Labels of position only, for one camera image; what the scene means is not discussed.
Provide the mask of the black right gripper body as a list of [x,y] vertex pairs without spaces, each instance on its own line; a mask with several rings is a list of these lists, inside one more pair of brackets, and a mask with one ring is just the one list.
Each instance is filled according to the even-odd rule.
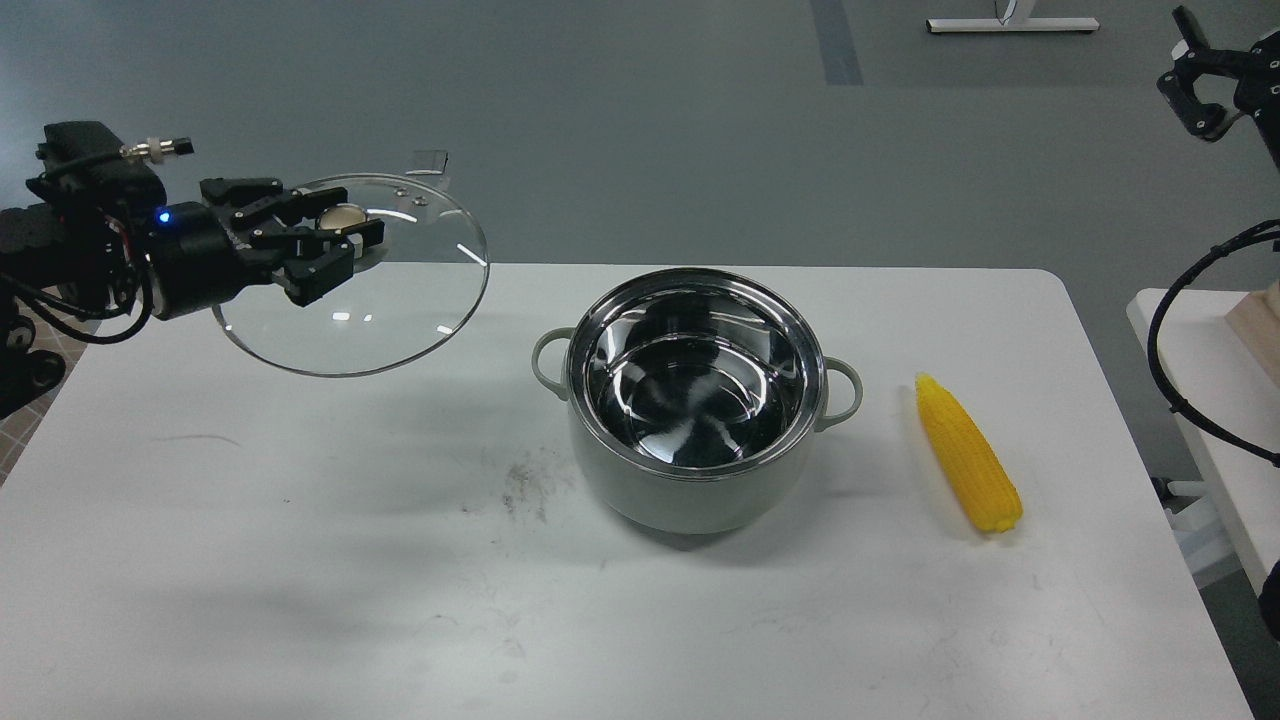
[[1233,102],[1244,114],[1277,113],[1279,104],[1279,49],[1277,45],[1257,45],[1248,53],[1245,68],[1239,70]]

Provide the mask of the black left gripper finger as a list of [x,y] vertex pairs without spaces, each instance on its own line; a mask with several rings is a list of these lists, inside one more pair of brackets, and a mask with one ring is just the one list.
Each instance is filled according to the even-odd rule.
[[207,178],[198,183],[198,220],[230,233],[250,233],[269,222],[284,228],[319,222],[346,202],[346,188],[289,190],[279,179]]
[[357,261],[383,245],[384,234],[381,220],[337,229],[253,231],[244,263],[257,283],[278,284],[293,305],[306,307],[352,279]]

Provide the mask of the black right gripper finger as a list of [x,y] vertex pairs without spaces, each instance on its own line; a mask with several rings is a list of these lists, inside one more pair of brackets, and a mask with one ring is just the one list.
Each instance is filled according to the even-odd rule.
[[1203,102],[1196,94],[1196,82],[1202,76],[1239,79],[1243,67],[1181,68],[1167,70],[1157,81],[1157,88],[1183,128],[1194,138],[1217,142],[1242,118],[1238,109],[1228,109],[1219,102]]
[[1175,6],[1172,19],[1181,37],[1181,50],[1172,51],[1175,70],[1242,70],[1245,54],[1213,49],[1196,15],[1187,6]]

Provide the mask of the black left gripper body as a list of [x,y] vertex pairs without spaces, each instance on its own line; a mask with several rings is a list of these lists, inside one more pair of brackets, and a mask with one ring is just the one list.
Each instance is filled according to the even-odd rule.
[[148,277],[152,315],[170,320],[233,300],[259,284],[262,273],[250,266],[224,218],[201,202],[156,209],[148,232]]

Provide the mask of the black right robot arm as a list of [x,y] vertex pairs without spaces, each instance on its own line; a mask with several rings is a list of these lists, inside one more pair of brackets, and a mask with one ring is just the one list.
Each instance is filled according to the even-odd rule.
[[[1180,35],[1172,50],[1172,67],[1156,81],[1157,90],[1188,135],[1217,142],[1234,123],[1248,117],[1275,165],[1279,164],[1279,31],[1262,35],[1247,50],[1210,45],[1192,10],[1178,5],[1171,12]],[[1204,76],[1235,82],[1231,108],[1206,102],[1196,92]]]

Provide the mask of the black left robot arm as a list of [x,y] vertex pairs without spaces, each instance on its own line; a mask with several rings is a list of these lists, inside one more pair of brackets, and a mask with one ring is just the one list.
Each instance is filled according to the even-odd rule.
[[305,307],[352,279],[384,223],[344,186],[291,190],[274,177],[209,178],[172,204],[155,167],[187,137],[125,143],[97,120],[47,124],[28,178],[35,205],[1,223],[3,415],[54,391],[67,360],[35,347],[37,319],[87,345],[118,345],[169,320],[275,284]]

